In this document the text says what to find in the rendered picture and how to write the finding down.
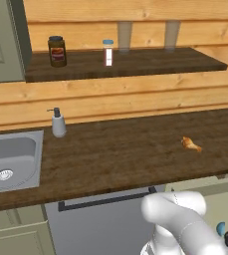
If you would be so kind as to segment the olive green open drawer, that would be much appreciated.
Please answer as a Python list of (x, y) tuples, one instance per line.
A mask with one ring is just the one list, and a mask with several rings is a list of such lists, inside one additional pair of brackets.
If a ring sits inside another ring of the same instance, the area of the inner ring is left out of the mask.
[(207, 205), (204, 220), (213, 229), (216, 229), (220, 222), (224, 222), (225, 231), (228, 231), (228, 176), (225, 178), (210, 176), (172, 182), (165, 186), (165, 190), (200, 192)]

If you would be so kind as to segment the white soap dispenser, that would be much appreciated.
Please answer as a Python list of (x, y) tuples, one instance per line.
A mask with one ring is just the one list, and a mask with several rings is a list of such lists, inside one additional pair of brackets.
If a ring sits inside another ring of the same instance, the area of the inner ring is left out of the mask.
[(63, 137), (66, 132), (66, 123), (64, 116), (61, 114), (59, 108), (50, 109), (50, 112), (53, 112), (52, 115), (52, 133), (55, 137)]

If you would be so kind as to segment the white bottle with blue cap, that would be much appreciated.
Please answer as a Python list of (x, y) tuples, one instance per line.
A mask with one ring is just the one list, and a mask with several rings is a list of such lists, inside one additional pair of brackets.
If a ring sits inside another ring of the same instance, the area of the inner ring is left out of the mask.
[(114, 41), (111, 39), (104, 39), (103, 45), (104, 45), (105, 66), (111, 67), (113, 65)]

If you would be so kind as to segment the orange chicken drumstick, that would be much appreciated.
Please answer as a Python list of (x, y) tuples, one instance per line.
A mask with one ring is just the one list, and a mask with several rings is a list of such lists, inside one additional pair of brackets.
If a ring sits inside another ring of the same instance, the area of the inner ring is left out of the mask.
[(184, 136), (181, 141), (182, 145), (186, 149), (194, 149), (197, 152), (202, 151), (202, 147), (195, 144), (190, 137)]

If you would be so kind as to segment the dark brown jar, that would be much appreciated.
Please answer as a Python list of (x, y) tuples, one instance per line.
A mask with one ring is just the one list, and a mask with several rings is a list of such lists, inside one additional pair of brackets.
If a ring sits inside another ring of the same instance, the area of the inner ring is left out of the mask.
[(67, 65), (66, 45), (62, 36), (50, 36), (48, 40), (51, 66), (55, 68)]

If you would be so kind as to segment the grey dishwasher door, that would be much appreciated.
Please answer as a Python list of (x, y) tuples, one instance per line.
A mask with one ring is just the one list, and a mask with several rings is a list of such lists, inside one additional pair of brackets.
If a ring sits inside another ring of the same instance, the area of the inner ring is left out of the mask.
[[(156, 192), (165, 189), (155, 186)], [(147, 192), (148, 187), (64, 201), (67, 205)], [(59, 212), (45, 205), (57, 255), (139, 255), (153, 225), (141, 213), (142, 198)]]

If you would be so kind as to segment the grey metal sink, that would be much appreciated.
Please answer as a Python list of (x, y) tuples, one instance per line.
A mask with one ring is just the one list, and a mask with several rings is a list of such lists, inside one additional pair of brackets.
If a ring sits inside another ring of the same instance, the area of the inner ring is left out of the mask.
[(0, 192), (38, 187), (42, 130), (0, 134)]

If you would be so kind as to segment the olive green base cupboard door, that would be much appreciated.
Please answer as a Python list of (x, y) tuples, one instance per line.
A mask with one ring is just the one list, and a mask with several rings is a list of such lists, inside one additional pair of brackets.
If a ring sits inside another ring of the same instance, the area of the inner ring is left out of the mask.
[(0, 255), (56, 255), (44, 205), (0, 211)]

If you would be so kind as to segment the dark wooden wall shelf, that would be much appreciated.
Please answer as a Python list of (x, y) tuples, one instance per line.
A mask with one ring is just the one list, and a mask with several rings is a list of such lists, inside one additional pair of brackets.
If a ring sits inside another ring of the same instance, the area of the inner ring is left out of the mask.
[(113, 65), (104, 65), (104, 51), (67, 53), (67, 66), (54, 68), (48, 53), (32, 56), (26, 82), (103, 79), (147, 75), (225, 71), (227, 65), (192, 48), (132, 49), (127, 53), (114, 50)]

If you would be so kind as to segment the grey shelf bracket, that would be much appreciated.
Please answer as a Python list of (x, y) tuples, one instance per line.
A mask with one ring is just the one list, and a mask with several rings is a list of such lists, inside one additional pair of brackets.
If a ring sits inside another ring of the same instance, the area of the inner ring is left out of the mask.
[(169, 20), (165, 22), (164, 49), (172, 52), (175, 50), (180, 22), (177, 20)]
[(122, 53), (129, 51), (131, 40), (132, 23), (121, 21), (117, 23), (117, 44), (118, 50)]

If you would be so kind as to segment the olive green wall cupboard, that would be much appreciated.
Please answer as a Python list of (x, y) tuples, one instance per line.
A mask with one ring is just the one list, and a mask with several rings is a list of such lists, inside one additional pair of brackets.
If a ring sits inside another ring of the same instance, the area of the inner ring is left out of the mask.
[(24, 81), (31, 57), (23, 0), (0, 0), (0, 83)]

